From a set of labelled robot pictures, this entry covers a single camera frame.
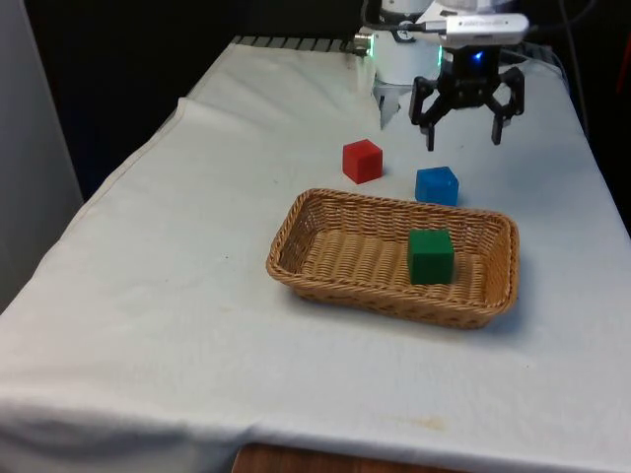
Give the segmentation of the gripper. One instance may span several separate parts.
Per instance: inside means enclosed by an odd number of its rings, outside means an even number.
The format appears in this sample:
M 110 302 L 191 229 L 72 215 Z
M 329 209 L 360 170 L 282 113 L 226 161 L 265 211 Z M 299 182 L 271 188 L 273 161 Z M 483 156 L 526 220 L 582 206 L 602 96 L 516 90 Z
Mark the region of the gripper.
M 410 100 L 410 122 L 426 137 L 429 152 L 435 148 L 435 127 L 461 102 L 461 92 L 483 89 L 483 103 L 492 111 L 491 140 L 501 144 L 504 126 L 525 111 L 525 76 L 518 67 L 500 74 L 500 46 L 465 46 L 445 48 L 445 75 L 435 81 L 416 77 Z M 505 85 L 510 90 L 508 102 L 500 104 L 494 93 Z

